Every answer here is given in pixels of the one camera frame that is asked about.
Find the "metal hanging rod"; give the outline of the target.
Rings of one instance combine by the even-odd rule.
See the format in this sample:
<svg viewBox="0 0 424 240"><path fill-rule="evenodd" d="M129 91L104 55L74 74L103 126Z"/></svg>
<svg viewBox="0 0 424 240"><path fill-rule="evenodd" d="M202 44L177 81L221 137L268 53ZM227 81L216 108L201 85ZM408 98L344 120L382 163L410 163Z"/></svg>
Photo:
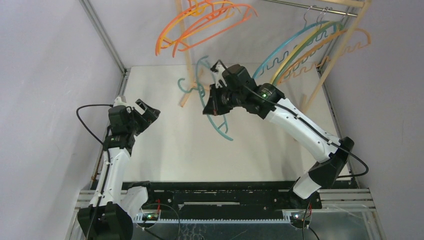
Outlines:
<svg viewBox="0 0 424 240"><path fill-rule="evenodd" d="M349 16L349 17L354 17L354 18L358 17L358 14L340 11L340 10L334 10L332 8L329 8L329 7L318 7L316 5L309 6L309 5L305 5L305 4L294 3L294 2L283 1L283 0L265 0L265 1L271 2L271 3L276 3L276 4L281 4L281 5L285 5L285 6L291 6L291 7L306 9L306 10L313 10L313 11L318 11L318 12L323 12L323 13L334 14L334 15L340 15L340 16L346 16L346 17Z"/></svg>

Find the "right aluminium frame post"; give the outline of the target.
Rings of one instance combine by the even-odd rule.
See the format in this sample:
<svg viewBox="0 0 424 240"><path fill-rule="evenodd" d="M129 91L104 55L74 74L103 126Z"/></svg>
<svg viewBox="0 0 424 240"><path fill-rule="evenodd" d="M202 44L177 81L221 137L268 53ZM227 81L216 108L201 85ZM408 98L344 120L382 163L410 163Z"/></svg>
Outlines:
<svg viewBox="0 0 424 240"><path fill-rule="evenodd" d="M346 8L346 12L354 13L354 14L358 14L358 15L362 12L362 10L363 10L362 8L359 9L359 8L350 7L350 6ZM347 30L353 24L354 21L355 21L355 17L351 17L351 16L344 16L341 19L341 22L343 24L343 28L345 30ZM336 38L334 38L333 40L331 40L328 43L328 46L325 49L324 55L321 59L322 65L316 68L317 73L318 73L320 78L322 77L322 75L325 73L325 71L329 67L329 65L331 63L331 59L333 58L333 55L338 50L339 45L340 45L340 41L341 41L340 38L343 38L343 36L342 35L337 36ZM336 131L335 135L339 138L342 138L341 137L341 129L340 129L340 126L339 126L339 123L338 123L337 115L334 111L334 105L332 103L332 99L331 99L331 96L329 94L326 82L324 82L322 84L321 88L322 88L323 94L325 96L325 99L326 99L326 102L327 102L327 105L328 105L328 108L329 108L329 111L330 111L330 114L331 114L331 118L332 118L332 121L333 121L333 124L334 124L334 128L335 128L335 131Z"/></svg>

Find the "pale green wavy hanger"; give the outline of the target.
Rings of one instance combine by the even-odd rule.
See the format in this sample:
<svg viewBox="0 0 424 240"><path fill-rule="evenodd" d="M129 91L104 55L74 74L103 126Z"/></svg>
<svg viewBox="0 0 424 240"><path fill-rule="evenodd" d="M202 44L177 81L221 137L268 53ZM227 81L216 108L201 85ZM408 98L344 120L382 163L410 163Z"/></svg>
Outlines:
<svg viewBox="0 0 424 240"><path fill-rule="evenodd" d="M325 32L328 28L333 28L333 32L335 33L337 30L343 29L343 24L341 21L327 21L327 20L321 20L318 21L320 18L318 17L315 23L312 23L310 25L305 25L304 28L300 31L298 31L296 34L294 34L292 37L287 39L285 42L283 42L278 48L276 48L266 60L263 61L263 64L266 64L274 55L276 55L280 50L282 50L285 46L290 44L293 40L301 36L303 33L308 32L310 29L313 29L313 31L310 32L308 36L306 36L299 44L297 44L291 52L286 51L283 54L283 58L281 61L278 61L280 63L280 66L274 73L273 77L270 79L270 83L273 85L277 84L277 78L279 78L282 75L282 71L287 68L287 65L291 63L295 57L308 45L310 45L314 39L321 35L323 32Z"/></svg>

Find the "teal plastic hanger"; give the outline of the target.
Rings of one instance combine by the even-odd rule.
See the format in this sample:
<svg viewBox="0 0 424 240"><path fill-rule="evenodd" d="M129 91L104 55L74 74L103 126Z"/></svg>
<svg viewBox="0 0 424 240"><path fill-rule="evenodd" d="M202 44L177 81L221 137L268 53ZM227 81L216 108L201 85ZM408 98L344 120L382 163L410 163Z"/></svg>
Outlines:
<svg viewBox="0 0 424 240"><path fill-rule="evenodd" d="M187 67L188 77L181 77L177 80L177 87L183 92L183 96L178 103L181 108L186 105L192 95L198 95L201 106L205 107L210 95L210 85L215 85L213 74L210 70L212 66L209 62L209 56L205 55L197 60L195 65ZM219 135L228 141L234 140L228 135L229 124L226 115L206 115L206 117Z"/></svg>

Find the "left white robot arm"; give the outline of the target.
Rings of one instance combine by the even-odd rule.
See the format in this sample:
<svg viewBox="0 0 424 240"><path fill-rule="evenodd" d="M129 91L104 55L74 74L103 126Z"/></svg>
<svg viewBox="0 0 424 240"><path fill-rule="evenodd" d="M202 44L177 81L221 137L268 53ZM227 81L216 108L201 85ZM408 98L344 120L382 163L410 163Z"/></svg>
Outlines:
<svg viewBox="0 0 424 240"><path fill-rule="evenodd" d="M141 99L135 104L144 112L118 96L109 105L109 126L102 145L103 164L98 184L89 205L77 213L77 220L87 240L130 240L133 221L141 206L153 207L157 196L145 186L130 188L124 198L121 191L124 173L131 160L135 138L144 132L160 111Z"/></svg>

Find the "aluminium frame post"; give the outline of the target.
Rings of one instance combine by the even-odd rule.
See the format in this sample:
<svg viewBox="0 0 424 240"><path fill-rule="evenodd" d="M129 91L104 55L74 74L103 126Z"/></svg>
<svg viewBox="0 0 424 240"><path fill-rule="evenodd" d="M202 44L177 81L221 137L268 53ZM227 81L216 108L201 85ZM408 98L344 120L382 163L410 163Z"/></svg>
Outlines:
<svg viewBox="0 0 424 240"><path fill-rule="evenodd" d="M94 30L96 31L101 42L103 43L104 47L109 53L111 59L113 60L113 62L115 63L115 65L117 66L120 72L120 80L119 80L118 88L115 94L115 97L118 97L119 95L121 95L121 92L122 92L124 80L127 74L127 68L125 67L115 45L113 44L92 2L90 0L79 0L79 3L82 6L83 10L85 11L86 16L90 20Z"/></svg>
<svg viewBox="0 0 424 240"><path fill-rule="evenodd" d="M354 13L354 14L358 14L358 15L362 12L362 10L363 10L362 8L359 9L359 8L350 7L350 6L346 8L346 12ZM343 28L345 30L347 30L353 24L354 21L355 21L355 17L351 17L351 16L344 16L341 19L341 22L343 24ZM329 65L331 63L331 59L333 58L333 55L338 50L339 45L340 45L340 41L341 41L340 38L343 38L343 36L342 35L337 36L336 38L334 38L333 40L331 40L328 43L328 46L325 49L324 55L321 59L322 65L316 68L317 73L318 73L320 78L322 77L322 75L325 73L325 71L329 67ZM326 102L327 102L327 105L328 105L328 108L329 108L329 111L330 111L330 114L331 114L331 118L332 118L332 121L333 121L333 124L334 124L334 128L335 128L335 131L336 131L335 135L339 138L342 138L341 137L341 129L340 129L340 126L339 126L339 123L338 123L337 115L334 111L334 105L332 103L332 99L331 99L331 96L329 94L326 82L324 82L322 84L321 88L322 88L323 94L325 96L325 99L326 99Z"/></svg>

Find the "right circuit board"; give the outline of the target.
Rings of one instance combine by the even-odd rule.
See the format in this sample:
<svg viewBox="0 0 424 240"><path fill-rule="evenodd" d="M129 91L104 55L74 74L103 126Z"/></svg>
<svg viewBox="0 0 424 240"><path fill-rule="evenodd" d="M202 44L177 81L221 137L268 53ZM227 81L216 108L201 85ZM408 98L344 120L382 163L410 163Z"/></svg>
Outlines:
<svg viewBox="0 0 424 240"><path fill-rule="evenodd" d="M295 214L290 217L290 225L296 229L308 228L311 222L311 214L307 213L306 216Z"/></svg>

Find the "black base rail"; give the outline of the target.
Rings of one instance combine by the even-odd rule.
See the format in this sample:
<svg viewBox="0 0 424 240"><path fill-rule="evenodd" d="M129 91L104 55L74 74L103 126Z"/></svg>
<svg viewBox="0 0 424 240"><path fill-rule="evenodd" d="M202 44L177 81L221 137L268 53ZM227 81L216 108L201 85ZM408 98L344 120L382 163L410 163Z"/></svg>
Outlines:
<svg viewBox="0 0 424 240"><path fill-rule="evenodd" d="M317 213L349 213L361 207L361 191L340 181L307 199L295 196L289 181L263 182L125 182L129 189L146 187L142 213L160 213L159 223L290 223L290 217Z"/></svg>

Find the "left circuit board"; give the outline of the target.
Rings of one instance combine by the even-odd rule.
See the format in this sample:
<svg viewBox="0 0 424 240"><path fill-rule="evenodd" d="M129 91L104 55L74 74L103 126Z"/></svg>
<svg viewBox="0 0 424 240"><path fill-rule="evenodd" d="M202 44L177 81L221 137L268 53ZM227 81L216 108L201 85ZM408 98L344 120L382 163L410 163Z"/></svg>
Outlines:
<svg viewBox="0 0 424 240"><path fill-rule="evenodd" d="M145 212L141 214L140 222L141 223L147 223L147 222L156 222L160 218L161 214L157 212Z"/></svg>

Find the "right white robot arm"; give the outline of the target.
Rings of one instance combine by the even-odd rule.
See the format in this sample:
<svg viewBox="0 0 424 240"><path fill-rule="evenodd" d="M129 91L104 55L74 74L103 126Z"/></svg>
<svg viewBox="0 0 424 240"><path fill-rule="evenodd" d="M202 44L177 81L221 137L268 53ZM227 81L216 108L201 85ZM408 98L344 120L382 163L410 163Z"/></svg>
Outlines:
<svg viewBox="0 0 424 240"><path fill-rule="evenodd" d="M289 203L302 208L321 188L331 187L347 164L354 142L328 133L298 110L271 83L258 85L240 64L226 67L219 62L210 71L218 84L209 86L209 98L202 113L220 116L237 107L283 128L314 157L315 164L291 188Z"/></svg>

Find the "wooden clothes rack frame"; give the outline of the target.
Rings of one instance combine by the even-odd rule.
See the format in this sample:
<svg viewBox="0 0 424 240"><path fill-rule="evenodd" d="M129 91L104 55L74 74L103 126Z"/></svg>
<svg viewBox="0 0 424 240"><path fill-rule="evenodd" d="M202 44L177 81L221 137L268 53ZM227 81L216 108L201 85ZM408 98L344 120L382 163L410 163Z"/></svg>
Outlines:
<svg viewBox="0 0 424 240"><path fill-rule="evenodd" d="M282 71L282 75L277 79L277 85L288 82L296 76L307 73L310 68L306 66L306 62L323 46L328 46L328 43L334 38L342 35L340 45L337 52L333 55L331 63L320 77L315 90L309 97L303 97L301 101L301 109L306 111L315 100L318 91L322 88L336 61L345 52L351 52L352 48L347 45L352 37L352 34L358 30L358 23L361 21L364 14L367 12L371 2L369 0L329 0L325 8L346 12L347 7L363 9L362 12L355 18L355 21L348 29L337 30L333 32L333 28L329 27L321 35L318 35L314 41L305 47L292 62L287 65L287 68ZM185 10L189 6L189 0L177 0L174 3L176 16L180 11ZM251 4L257 11L258 16L253 16L248 21L218 35L215 38L203 43L205 48L204 54L211 54L215 59L224 57L225 60L231 63L257 63L260 64L286 39L300 31L303 26L300 25L300 8L268 2ZM340 21L342 15L319 12L319 22L323 21ZM301 36L289 43L277 56L281 59L284 52L291 52L306 36L315 28L303 33ZM185 64L188 72L188 66L192 66L192 57L190 51L182 52L185 57ZM317 69L322 66L321 59L311 63L311 68ZM275 72L279 68L280 63L276 63L273 68Z"/></svg>

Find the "blue wavy hanger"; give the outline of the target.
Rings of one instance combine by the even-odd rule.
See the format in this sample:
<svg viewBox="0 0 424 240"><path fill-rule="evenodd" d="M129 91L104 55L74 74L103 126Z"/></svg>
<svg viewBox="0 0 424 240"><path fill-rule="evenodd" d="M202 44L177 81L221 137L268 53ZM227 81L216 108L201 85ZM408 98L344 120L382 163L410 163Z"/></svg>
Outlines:
<svg viewBox="0 0 424 240"><path fill-rule="evenodd" d="M263 75L265 73L266 70L270 70L272 69L275 64L281 63L285 58L288 57L289 55L289 51L285 51L282 54L282 57L279 58L278 57L278 53L283 50L291 41L295 40L297 37L299 37L301 34L303 34L304 32L308 31L309 29L311 29L312 27L317 26L317 23L312 23L312 24L308 24L308 21L306 20L306 13L309 10L306 10L304 15L303 15L303 20L304 20L304 26L301 30L299 30L298 32L296 32L295 34L293 34L291 37L287 38L281 45L279 45L260 65L259 67L256 69L256 71L254 72L252 78L257 79L258 77L260 77L261 75Z"/></svg>

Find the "pale yellow wavy hanger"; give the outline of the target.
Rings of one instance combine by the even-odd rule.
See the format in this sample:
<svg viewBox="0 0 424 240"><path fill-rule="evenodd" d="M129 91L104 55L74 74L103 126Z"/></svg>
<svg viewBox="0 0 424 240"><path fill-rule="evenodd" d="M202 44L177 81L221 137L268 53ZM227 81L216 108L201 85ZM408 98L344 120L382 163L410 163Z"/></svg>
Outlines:
<svg viewBox="0 0 424 240"><path fill-rule="evenodd" d="M293 58L296 57L304 48L308 46L309 43L314 41L319 34L323 33L326 29L333 27L333 31L341 30L343 28L343 24L341 21L328 21L322 26L314 29L308 36L306 36L287 56L287 58L282 62L279 68L274 73L273 77L270 80L270 83L273 85L277 85L278 78L281 76L282 70L286 67L286 65L293 61Z"/></svg>

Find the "circuit board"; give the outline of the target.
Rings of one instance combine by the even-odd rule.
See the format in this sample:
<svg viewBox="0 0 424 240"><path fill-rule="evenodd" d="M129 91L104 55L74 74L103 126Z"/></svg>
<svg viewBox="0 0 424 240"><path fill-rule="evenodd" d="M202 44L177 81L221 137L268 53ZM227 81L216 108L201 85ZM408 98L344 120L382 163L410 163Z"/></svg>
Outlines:
<svg viewBox="0 0 424 240"><path fill-rule="evenodd" d="M141 223L147 223L147 222L156 222L160 218L161 214L157 212L145 212L141 214L140 222Z"/></svg>
<svg viewBox="0 0 424 240"><path fill-rule="evenodd" d="M306 216L295 214L290 217L290 225L296 229L308 228L311 222L311 214L307 213Z"/></svg>

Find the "left aluminium frame post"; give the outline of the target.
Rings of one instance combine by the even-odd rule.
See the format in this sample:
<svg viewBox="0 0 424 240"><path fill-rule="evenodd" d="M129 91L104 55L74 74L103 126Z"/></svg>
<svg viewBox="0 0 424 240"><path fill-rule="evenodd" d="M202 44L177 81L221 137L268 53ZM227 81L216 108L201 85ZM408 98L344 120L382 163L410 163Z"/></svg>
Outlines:
<svg viewBox="0 0 424 240"><path fill-rule="evenodd" d="M121 95L121 92L122 92L124 80L127 74L127 68L125 67L115 45L113 44L92 2L90 0L79 0L79 3L82 6L83 10L85 11L86 16L90 20L94 30L96 31L101 42L103 43L104 47L109 53L111 59L113 60L113 62L115 63L115 65L117 66L120 72L120 80L119 80L118 88L115 94L115 97L118 97L119 95Z"/></svg>

